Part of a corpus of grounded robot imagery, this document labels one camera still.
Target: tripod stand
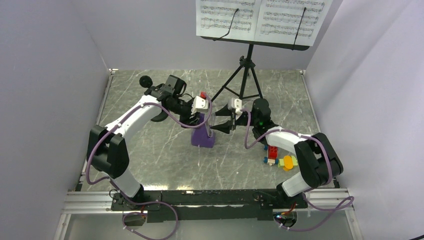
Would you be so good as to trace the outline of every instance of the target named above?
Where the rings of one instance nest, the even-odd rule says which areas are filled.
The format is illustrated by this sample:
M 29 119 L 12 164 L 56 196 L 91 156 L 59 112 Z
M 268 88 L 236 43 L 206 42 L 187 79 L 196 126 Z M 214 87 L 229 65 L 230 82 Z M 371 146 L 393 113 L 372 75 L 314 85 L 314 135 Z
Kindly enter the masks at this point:
M 219 89 L 219 91 L 213 96 L 212 101 L 214 101 L 218 95 L 224 90 L 228 90 L 231 93 L 233 93 L 234 95 L 236 95 L 239 99 L 243 100 L 243 99 L 249 99 L 249 98 L 255 98 L 255 97 L 260 97 L 261 99 L 263 99 L 264 97 L 262 96 L 262 92 L 261 92 L 261 87 L 259 87 L 259 82 L 258 82 L 258 78 L 256 77 L 256 73 L 255 73 L 255 64 L 252 62 L 252 52 L 253 52 L 253 44 L 249 44 L 249 50 L 247 51 L 247 57 L 245 58 L 244 56 L 240 57 L 240 66 L 237 68 L 237 70 L 235 70 L 235 72 L 228 78 L 228 80 L 224 83 L 224 85 L 222 85 L 222 87 Z M 231 80 L 233 80 L 233 78 L 240 72 L 240 70 L 244 68 L 244 73 L 243 73 L 243 80 L 241 81 L 241 88 L 240 88 L 240 93 L 237 93 L 231 89 L 229 89 L 227 87 L 227 85 L 231 82 Z M 251 95 L 251 96 L 244 96 L 245 95 L 245 88 L 246 88 L 246 81 L 248 79 L 248 74 L 249 74 L 249 69 L 252 72 L 253 75 L 253 79 L 254 79 L 254 83 L 256 84 L 256 88 L 257 88 L 257 92 L 259 94 L 256 95 Z

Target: music notes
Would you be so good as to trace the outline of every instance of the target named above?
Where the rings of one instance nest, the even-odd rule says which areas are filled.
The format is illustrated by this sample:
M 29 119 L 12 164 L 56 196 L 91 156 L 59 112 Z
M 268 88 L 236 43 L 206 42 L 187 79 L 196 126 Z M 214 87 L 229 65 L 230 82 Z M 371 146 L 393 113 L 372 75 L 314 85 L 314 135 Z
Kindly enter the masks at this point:
M 201 13 L 205 15 L 217 15 L 232 17 L 237 8 L 221 7 L 221 6 L 201 6 Z M 253 17 L 252 9 L 239 9 L 235 13 L 235 17 L 243 19 L 251 19 Z
M 261 0 L 196 0 L 196 35 L 253 41 Z
M 264 20 L 271 20 L 277 22 L 286 22 L 299 24 L 301 22 L 302 15 L 299 14 L 289 14 L 289 13 L 278 13 L 267 11 L 263 15 Z M 313 26 L 318 23 L 319 16 L 303 16 L 302 24 Z
M 262 26 L 260 27 L 260 33 L 265 35 L 282 34 L 282 35 L 288 35 L 288 36 L 295 36 L 297 32 L 298 32 L 298 28 L 295 26 L 262 24 Z M 310 38 L 313 32 L 314 32 L 313 28 L 300 27 L 297 37 Z
M 312 46 L 332 1 L 262 0 L 255 40 Z
M 302 1 L 302 0 L 266 0 L 266 7 L 303 10 L 306 7 L 306 12 L 321 13 L 324 10 L 326 3 L 324 1 Z
M 231 20 L 222 20 L 216 18 L 202 17 L 200 26 L 202 28 L 218 28 L 218 29 L 228 29 L 230 28 Z M 252 23 L 250 21 L 233 21 L 231 29 L 233 30 L 242 30 L 249 32 L 252 29 Z
M 240 4 L 242 6 L 254 6 L 255 0 L 251 1 L 238 1 L 238 0 L 201 0 L 202 2 L 211 2 L 211 3 L 224 3 L 224 4 Z
M 196 0 L 196 35 L 219 38 L 228 32 L 234 16 L 224 39 L 294 44 L 297 34 L 296 45 L 312 46 L 332 2 Z

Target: tripod leg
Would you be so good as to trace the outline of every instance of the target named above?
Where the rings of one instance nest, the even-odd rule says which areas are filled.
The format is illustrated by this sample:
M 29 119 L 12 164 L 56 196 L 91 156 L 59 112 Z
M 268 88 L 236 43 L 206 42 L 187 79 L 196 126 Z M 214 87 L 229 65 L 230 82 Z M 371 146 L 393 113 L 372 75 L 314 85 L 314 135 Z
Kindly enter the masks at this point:
M 243 99 L 243 95 L 245 94 L 246 81 L 248 80 L 249 68 L 244 67 L 243 80 L 241 80 L 241 88 L 240 88 L 240 96 L 239 99 Z
M 257 88 L 257 92 L 259 93 L 259 97 L 260 97 L 261 99 L 263 99 L 263 98 L 264 98 L 264 96 L 262 96 L 261 87 L 259 86 L 259 82 L 258 82 L 258 78 L 256 77 L 255 69 L 252 67 L 250 70 L 252 71 L 252 75 L 253 75 L 254 83 L 256 84 L 256 88 Z
M 212 97 L 212 102 L 218 97 L 218 95 L 224 90 L 224 88 L 233 80 L 233 78 L 240 72 L 242 69 L 242 65 L 240 65 L 237 70 L 228 78 L 228 80 L 222 85 L 222 87 L 219 89 L 219 91 Z

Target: music stand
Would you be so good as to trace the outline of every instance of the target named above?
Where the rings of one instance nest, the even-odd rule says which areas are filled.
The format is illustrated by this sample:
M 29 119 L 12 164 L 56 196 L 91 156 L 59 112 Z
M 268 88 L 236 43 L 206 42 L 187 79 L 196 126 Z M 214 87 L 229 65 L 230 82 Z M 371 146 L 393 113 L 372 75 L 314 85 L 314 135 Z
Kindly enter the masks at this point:
M 216 37 L 206 37 L 202 36 L 203 39 L 207 40 L 216 40 Z M 285 43 L 272 43 L 272 42 L 260 42 L 260 41 L 244 41 L 244 40 L 235 40 L 235 39 L 227 39 L 227 38 L 221 38 L 218 39 L 218 41 L 225 41 L 225 42 L 233 42 L 233 43 L 242 43 L 242 44 L 249 44 L 249 49 L 247 51 L 247 57 L 241 56 L 240 57 L 240 66 L 235 70 L 235 72 L 228 78 L 228 80 L 222 85 L 222 87 L 219 89 L 219 91 L 212 97 L 212 101 L 214 101 L 218 95 L 224 90 L 228 90 L 234 95 L 236 95 L 239 99 L 249 99 L 249 98 L 255 98 L 260 97 L 263 99 L 261 92 L 261 87 L 259 86 L 258 78 L 256 77 L 255 73 L 255 64 L 252 61 L 252 53 L 253 53 L 253 47 L 254 45 L 261 45 L 261 46 L 268 46 L 268 47 L 274 47 L 274 48 L 282 48 L 282 49 L 291 49 L 291 50 L 297 50 L 297 51 L 305 51 L 309 49 L 309 46 L 303 46 L 303 45 L 293 45 L 293 44 L 285 44 Z M 240 93 L 237 93 L 227 87 L 227 85 L 233 80 L 233 78 L 240 72 L 240 70 L 244 68 L 243 73 L 243 79 L 241 80 L 241 88 Z M 254 83 L 256 84 L 257 92 L 258 94 L 245 96 L 245 88 L 246 88 L 246 82 L 248 79 L 249 69 L 251 70 L 251 73 L 253 75 Z

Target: black mounting plate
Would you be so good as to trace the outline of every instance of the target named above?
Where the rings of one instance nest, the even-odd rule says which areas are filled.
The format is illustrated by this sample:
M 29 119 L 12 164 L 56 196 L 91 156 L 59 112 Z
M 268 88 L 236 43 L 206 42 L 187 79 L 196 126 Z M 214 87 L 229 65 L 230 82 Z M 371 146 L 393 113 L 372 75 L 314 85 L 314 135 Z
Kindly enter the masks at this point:
M 251 219 L 270 221 L 273 209 L 290 209 L 293 202 L 278 201 L 276 189 L 234 189 L 234 190 L 163 190 L 144 191 L 146 202 L 156 199 L 173 206 L 179 220 L 218 220 Z M 112 211 L 133 211 L 141 207 L 125 204 L 120 193 L 115 193 Z M 305 209 L 307 203 L 300 197 L 296 199 L 296 209 Z M 174 213 L 159 204 L 146 205 L 149 223 L 173 221 Z
M 157 202 L 162 201 L 161 191 L 144 191 L 145 202 Z M 141 209 L 141 205 L 132 205 L 128 203 L 127 200 L 120 193 L 115 193 L 113 195 L 112 206 L 110 210 L 112 211 L 133 211 Z M 159 211 L 161 209 L 161 204 L 154 203 L 145 205 L 144 210 L 147 211 Z

